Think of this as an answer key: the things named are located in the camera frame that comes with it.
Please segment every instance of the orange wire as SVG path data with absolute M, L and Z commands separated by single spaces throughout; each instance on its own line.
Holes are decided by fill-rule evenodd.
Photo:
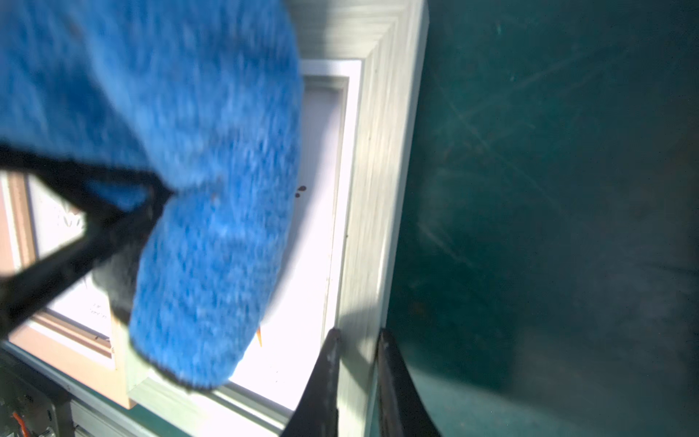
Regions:
M 24 423 L 24 419 L 22 419 L 16 411 L 12 413 L 12 417 L 14 417 L 17 423 L 20 424 L 20 428 L 22 429 L 22 437 L 31 437 L 31 434 L 29 433 L 29 430 L 27 429 L 27 426 Z

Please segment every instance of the brown stain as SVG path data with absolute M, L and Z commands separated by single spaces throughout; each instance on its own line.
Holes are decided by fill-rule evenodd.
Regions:
M 411 313 L 426 318 L 427 317 L 427 307 L 422 302 L 413 302 L 411 305 Z

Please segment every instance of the blue microfiber cloth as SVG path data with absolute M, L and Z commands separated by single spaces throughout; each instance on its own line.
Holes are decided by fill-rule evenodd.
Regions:
M 302 94 L 281 0 L 0 2 L 0 139 L 155 171 L 175 192 L 140 256 L 129 329 L 188 385 L 225 382 L 264 315 Z M 143 200 L 92 189 L 123 209 Z

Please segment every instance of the wooden picture frame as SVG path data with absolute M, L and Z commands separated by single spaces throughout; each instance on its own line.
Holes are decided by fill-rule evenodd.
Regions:
M 343 340 L 340 435 L 362 436 L 373 411 L 373 362 L 391 287 L 427 6 L 425 0 L 287 0 L 287 7 L 307 86 L 347 96 L 338 164 L 347 172 L 336 185 L 333 237 L 339 241 L 332 263 L 338 291 L 328 295 L 324 332 L 338 327 Z M 353 93 L 356 117 L 346 124 Z M 193 436 L 222 430 L 274 436 L 292 414 L 235 385 L 189 391 L 161 377 L 133 350 L 127 351 L 127 379 L 134 401 Z
M 36 241 L 27 177 L 0 173 L 0 273 L 11 275 L 36 261 Z M 9 341 L 61 372 L 131 408 L 127 393 L 126 344 L 122 324 L 111 317 L 112 335 L 104 339 L 47 312 L 35 314 L 14 330 Z

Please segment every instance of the green table surface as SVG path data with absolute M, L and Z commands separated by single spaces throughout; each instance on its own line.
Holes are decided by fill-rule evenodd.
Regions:
M 431 0 L 388 326 L 445 436 L 699 436 L 699 2 Z

